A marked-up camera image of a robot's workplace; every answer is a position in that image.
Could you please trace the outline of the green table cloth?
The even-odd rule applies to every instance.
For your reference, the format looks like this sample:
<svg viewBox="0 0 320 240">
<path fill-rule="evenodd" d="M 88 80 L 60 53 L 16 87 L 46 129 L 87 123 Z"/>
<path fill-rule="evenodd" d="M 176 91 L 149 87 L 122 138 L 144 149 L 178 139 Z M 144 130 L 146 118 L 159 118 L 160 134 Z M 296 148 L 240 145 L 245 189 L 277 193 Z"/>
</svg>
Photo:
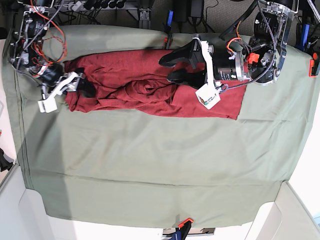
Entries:
<svg viewBox="0 0 320 240">
<path fill-rule="evenodd" d="M 247 86 L 239 116 L 181 118 L 135 109 L 41 113 L 40 89 L 3 51 L 2 80 L 24 184 L 55 218 L 131 227 L 253 221 L 275 200 L 313 126 L 319 78 L 292 46 L 276 83 Z"/>
</svg>

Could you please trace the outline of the metal table leg bracket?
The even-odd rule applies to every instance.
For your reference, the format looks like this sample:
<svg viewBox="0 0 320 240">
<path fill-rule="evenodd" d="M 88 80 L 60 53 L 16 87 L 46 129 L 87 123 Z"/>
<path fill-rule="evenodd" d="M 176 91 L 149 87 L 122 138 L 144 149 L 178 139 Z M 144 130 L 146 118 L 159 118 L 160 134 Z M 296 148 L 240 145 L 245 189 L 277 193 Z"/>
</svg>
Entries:
<svg viewBox="0 0 320 240">
<path fill-rule="evenodd" d="M 151 10 L 140 8 L 138 11 L 138 24 L 140 29 L 151 28 Z"/>
</svg>

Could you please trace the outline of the orange clamp right edge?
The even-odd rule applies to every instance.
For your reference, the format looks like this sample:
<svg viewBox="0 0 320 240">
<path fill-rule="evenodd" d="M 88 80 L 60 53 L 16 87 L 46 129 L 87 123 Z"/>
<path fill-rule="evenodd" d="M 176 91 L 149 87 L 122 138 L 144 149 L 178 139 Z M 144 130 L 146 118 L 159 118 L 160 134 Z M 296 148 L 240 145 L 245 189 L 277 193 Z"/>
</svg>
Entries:
<svg viewBox="0 0 320 240">
<path fill-rule="evenodd" d="M 316 78 L 320 73 L 320 55 L 317 52 L 312 54 L 312 59 L 309 63 L 309 73 L 308 76 L 311 78 Z"/>
</svg>

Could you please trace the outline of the blue clamp top right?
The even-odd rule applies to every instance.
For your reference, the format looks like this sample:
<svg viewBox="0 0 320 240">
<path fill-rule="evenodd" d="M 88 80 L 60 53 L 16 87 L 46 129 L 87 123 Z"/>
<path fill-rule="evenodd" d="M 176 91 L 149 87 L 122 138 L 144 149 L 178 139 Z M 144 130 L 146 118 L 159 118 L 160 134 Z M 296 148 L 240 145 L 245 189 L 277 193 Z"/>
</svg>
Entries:
<svg viewBox="0 0 320 240">
<path fill-rule="evenodd" d="M 296 42 L 295 47 L 299 49 L 300 51 L 304 52 L 306 49 L 306 46 L 308 44 L 308 34 L 310 25 L 309 24 L 301 24 L 300 28 L 297 28 L 298 30 L 298 41 Z"/>
</svg>

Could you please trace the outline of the blue clamp top middle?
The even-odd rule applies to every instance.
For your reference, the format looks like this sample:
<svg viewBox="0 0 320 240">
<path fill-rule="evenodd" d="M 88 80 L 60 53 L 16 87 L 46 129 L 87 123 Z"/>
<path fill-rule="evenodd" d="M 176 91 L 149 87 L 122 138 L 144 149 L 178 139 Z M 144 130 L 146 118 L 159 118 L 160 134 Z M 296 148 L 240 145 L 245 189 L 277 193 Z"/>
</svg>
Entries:
<svg viewBox="0 0 320 240">
<path fill-rule="evenodd" d="M 167 19 L 164 25 L 164 32 L 167 34 L 167 37 L 164 38 L 163 48 L 169 50 L 172 44 L 173 34 L 172 34 L 172 22 L 173 22 L 174 11 L 169 10 Z"/>
</svg>

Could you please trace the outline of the white bin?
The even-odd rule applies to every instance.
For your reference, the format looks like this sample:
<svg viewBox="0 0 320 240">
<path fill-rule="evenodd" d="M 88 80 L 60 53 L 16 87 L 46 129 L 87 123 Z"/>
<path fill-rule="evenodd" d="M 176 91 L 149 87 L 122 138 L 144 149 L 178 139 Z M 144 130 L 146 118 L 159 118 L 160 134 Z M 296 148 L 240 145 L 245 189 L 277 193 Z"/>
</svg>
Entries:
<svg viewBox="0 0 320 240">
<path fill-rule="evenodd" d="M 21 167 L 14 165 L 0 184 L 2 240 L 76 240 L 71 221 L 47 215 L 43 198 L 25 186 Z"/>
<path fill-rule="evenodd" d="M 263 204 L 245 237 L 247 240 L 318 240 L 320 228 L 288 181 L 275 201 Z"/>
</svg>

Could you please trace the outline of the white bin bottom right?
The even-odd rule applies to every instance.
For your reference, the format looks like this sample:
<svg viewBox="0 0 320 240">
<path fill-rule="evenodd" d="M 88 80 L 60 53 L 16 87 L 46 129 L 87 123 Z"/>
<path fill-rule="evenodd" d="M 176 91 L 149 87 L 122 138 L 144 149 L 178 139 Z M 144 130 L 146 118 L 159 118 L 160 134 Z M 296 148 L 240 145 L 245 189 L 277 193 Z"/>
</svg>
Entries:
<svg viewBox="0 0 320 240">
<path fill-rule="evenodd" d="M 288 181 L 275 201 L 263 204 L 245 237 L 247 240 L 318 240 L 320 228 Z"/>
</svg>

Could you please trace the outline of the white power strip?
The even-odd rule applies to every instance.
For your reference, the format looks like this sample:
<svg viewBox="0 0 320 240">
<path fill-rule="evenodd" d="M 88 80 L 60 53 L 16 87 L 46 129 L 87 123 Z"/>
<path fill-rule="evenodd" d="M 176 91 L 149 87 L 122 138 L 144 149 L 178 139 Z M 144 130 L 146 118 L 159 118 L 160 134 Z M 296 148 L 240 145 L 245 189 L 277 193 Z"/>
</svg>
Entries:
<svg viewBox="0 0 320 240">
<path fill-rule="evenodd" d="M 84 11 L 84 0 L 66 0 L 62 5 L 62 9 L 72 12 Z"/>
</svg>

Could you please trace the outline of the blue orange clamp bottom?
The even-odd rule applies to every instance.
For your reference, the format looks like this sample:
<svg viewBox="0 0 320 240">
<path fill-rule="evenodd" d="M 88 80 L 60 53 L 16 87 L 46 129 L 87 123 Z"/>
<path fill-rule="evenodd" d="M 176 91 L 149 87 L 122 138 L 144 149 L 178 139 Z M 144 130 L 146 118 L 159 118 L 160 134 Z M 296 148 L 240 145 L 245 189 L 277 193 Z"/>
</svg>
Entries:
<svg viewBox="0 0 320 240">
<path fill-rule="evenodd" d="M 175 232 L 172 234 L 171 240 L 185 240 L 187 235 L 189 234 L 192 223 L 194 220 L 192 218 L 187 218 L 182 221 L 178 227 L 175 229 Z"/>
</svg>

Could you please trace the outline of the red long-sleeve T-shirt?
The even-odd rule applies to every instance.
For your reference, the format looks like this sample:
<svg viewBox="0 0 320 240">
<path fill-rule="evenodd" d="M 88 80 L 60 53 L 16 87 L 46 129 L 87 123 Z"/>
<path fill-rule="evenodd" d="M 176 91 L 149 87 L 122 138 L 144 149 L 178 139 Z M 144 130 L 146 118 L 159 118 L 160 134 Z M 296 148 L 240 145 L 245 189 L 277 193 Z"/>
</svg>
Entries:
<svg viewBox="0 0 320 240">
<path fill-rule="evenodd" d="M 194 88 L 167 80 L 168 74 L 173 71 L 196 73 L 204 69 L 204 64 L 198 64 L 196 69 L 182 62 L 174 68 L 159 65 L 160 58 L 168 53 L 170 51 L 164 49 L 112 51 L 66 61 L 65 71 L 83 68 L 85 76 L 96 89 L 94 98 L 75 92 L 67 93 L 65 101 L 69 110 L 87 113 L 136 109 L 161 117 L 237 119 L 245 86 L 220 94 L 221 100 L 211 109 L 206 109 L 199 103 Z"/>
</svg>

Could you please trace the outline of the black clamp left edge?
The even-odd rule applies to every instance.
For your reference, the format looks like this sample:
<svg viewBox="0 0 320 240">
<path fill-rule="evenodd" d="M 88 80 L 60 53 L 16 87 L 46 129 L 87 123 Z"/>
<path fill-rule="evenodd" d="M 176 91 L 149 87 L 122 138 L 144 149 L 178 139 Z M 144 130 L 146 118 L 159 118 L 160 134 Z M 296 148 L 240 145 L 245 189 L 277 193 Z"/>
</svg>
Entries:
<svg viewBox="0 0 320 240">
<path fill-rule="evenodd" d="M 10 170 L 13 166 L 12 162 L 9 162 L 5 159 L 5 153 L 4 151 L 0 148 L 0 171 L 6 171 L 6 170 Z"/>
</svg>

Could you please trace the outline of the white bin bottom left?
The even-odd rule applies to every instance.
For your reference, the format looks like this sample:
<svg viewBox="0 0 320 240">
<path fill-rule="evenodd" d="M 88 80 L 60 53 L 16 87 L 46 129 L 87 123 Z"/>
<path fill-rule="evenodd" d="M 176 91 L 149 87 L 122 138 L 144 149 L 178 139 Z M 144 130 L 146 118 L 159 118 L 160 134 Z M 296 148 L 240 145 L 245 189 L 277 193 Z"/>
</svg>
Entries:
<svg viewBox="0 0 320 240">
<path fill-rule="evenodd" d="M 2 240 L 76 240 L 71 221 L 47 215 L 43 198 L 25 186 L 21 167 L 14 165 L 0 184 Z"/>
</svg>

